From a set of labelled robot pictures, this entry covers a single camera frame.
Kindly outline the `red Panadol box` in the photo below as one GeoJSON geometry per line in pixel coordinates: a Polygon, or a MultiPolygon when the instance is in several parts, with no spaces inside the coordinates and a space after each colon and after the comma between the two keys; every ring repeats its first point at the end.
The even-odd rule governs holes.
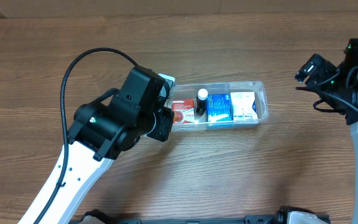
{"type": "Polygon", "coordinates": [[[172,111],[181,111],[183,120],[181,123],[195,122],[194,99],[174,100],[172,101],[172,111]]]}

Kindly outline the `dark bottle white cap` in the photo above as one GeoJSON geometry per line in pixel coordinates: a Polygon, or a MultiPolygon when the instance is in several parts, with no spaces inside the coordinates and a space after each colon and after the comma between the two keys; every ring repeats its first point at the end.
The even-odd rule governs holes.
{"type": "Polygon", "coordinates": [[[200,116],[206,111],[206,104],[208,99],[207,89],[199,89],[196,97],[196,113],[200,116]]]}

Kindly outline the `blue VapoDrops box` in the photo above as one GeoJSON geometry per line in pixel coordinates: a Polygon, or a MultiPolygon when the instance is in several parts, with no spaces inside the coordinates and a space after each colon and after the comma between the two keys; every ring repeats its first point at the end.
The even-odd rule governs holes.
{"type": "Polygon", "coordinates": [[[232,121],[232,103],[230,94],[213,94],[207,98],[208,122],[232,121]]]}

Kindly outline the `white medicine box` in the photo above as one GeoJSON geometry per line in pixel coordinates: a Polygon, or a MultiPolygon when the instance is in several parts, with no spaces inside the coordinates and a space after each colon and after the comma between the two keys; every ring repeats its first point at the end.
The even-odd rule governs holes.
{"type": "Polygon", "coordinates": [[[258,119],[254,92],[231,92],[234,121],[258,119]]]}

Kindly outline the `orange vitamin tube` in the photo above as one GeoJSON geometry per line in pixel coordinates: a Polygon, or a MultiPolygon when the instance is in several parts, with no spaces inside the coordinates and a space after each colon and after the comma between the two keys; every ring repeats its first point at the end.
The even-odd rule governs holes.
{"type": "Polygon", "coordinates": [[[183,113],[181,111],[174,111],[174,123],[181,123],[183,120],[183,113]]]}

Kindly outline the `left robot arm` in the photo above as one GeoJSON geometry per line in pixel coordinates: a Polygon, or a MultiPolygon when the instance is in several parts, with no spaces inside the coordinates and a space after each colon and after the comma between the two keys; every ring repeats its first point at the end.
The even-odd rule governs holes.
{"type": "Polygon", "coordinates": [[[19,224],[69,223],[94,183],[111,167],[119,155],[115,149],[104,156],[90,140],[99,136],[92,131],[81,137],[85,127],[74,122],[73,137],[62,152],[46,183],[32,202],[19,224]]]}

